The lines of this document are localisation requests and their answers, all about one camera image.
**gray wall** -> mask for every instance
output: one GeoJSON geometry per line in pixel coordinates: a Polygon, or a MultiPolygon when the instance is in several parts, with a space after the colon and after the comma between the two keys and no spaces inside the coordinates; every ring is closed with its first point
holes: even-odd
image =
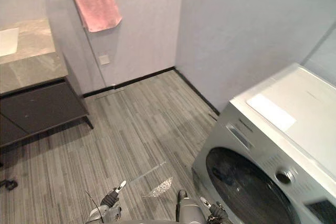
{"type": "Polygon", "coordinates": [[[336,23],[318,49],[304,62],[304,66],[336,87],[336,23]]]}
{"type": "Polygon", "coordinates": [[[47,16],[84,93],[173,66],[181,0],[116,2],[122,22],[88,38],[73,0],[0,0],[0,27],[47,16]],[[96,64],[101,55],[111,63],[96,64]]]}
{"type": "Polygon", "coordinates": [[[335,21],[335,0],[182,0],[176,66],[217,109],[292,62],[335,21]]]}

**sink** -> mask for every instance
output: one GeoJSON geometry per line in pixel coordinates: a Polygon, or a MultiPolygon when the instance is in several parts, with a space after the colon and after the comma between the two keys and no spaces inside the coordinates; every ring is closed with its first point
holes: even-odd
{"type": "Polygon", "coordinates": [[[19,28],[0,31],[0,57],[16,53],[19,28]]]}

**wall socket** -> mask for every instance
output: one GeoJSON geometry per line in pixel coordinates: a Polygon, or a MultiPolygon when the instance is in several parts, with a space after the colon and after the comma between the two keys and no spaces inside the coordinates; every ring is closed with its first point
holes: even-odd
{"type": "Polygon", "coordinates": [[[98,57],[101,65],[106,65],[110,63],[110,58],[108,55],[101,55],[98,57]]]}

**bathroom vanity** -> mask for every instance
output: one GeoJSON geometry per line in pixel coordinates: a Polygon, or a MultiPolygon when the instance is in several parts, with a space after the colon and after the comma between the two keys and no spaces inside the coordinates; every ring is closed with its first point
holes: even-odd
{"type": "Polygon", "coordinates": [[[18,28],[16,52],[0,56],[0,147],[76,119],[93,128],[48,20],[0,30],[12,28],[18,28]]]}

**gray stone countertop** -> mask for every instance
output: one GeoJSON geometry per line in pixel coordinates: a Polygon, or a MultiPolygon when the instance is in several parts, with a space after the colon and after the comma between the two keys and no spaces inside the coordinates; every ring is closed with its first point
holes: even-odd
{"type": "Polygon", "coordinates": [[[0,57],[0,94],[68,75],[63,55],[55,49],[48,19],[17,22],[0,30],[16,27],[16,53],[0,57]]]}

